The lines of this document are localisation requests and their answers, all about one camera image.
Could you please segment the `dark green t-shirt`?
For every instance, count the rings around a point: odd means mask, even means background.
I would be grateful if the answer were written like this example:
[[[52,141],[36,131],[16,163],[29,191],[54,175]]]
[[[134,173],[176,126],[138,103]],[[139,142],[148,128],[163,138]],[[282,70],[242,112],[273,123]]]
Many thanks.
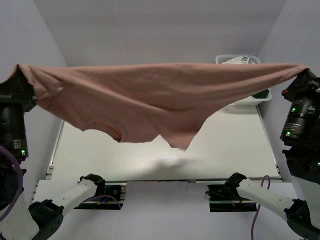
[[[261,92],[258,92],[256,94],[252,95],[252,97],[255,99],[266,99],[269,93],[270,93],[270,91],[268,89],[265,89]]]

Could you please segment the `white t-shirt green lettering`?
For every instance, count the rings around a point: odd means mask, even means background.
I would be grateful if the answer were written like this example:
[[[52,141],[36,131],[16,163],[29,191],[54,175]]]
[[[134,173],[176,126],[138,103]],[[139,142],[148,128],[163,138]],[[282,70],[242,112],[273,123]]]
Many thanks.
[[[259,64],[260,61],[254,57],[249,56],[236,56],[236,57],[222,57],[218,60],[219,64],[245,64],[245,65],[251,65],[251,64]]]

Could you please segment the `pink t-shirt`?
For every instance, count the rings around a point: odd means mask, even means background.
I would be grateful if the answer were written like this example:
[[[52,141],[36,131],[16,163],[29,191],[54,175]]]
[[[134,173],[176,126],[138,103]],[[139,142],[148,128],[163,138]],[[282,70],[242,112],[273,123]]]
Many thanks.
[[[161,136],[183,150],[215,112],[307,69],[296,63],[15,66],[37,105],[75,128],[120,143]]]

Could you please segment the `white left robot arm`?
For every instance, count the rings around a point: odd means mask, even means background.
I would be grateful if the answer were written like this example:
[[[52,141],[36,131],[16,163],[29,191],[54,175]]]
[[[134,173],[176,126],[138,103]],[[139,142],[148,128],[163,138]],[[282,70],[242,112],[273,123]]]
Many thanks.
[[[34,87],[20,66],[0,84],[0,238],[47,240],[64,217],[87,201],[105,196],[105,180],[99,175],[80,177],[74,187],[56,198],[36,201],[35,180],[28,189],[29,157],[25,114],[37,105]]]

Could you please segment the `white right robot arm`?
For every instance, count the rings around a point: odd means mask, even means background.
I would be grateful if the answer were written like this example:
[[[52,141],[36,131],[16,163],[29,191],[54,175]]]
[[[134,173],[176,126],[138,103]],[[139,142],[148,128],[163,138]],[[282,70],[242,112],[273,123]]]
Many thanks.
[[[238,172],[225,182],[226,195],[251,200],[281,217],[305,240],[320,238],[320,79],[304,70],[282,91],[291,103],[280,139],[296,197],[275,193]]]

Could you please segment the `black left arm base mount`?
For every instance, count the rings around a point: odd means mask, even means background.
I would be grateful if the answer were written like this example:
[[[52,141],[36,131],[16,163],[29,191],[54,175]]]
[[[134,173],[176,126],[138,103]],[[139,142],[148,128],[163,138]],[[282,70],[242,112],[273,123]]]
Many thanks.
[[[76,210],[120,210],[126,194],[125,184],[105,184],[104,195],[96,194],[93,200],[77,206]]]

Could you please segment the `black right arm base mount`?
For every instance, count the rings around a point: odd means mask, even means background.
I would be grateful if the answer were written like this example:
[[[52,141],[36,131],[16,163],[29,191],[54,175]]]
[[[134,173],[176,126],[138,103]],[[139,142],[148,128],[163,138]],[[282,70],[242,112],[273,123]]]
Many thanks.
[[[240,197],[234,190],[224,184],[210,184],[205,192],[209,197],[211,213],[256,212],[257,204]]]

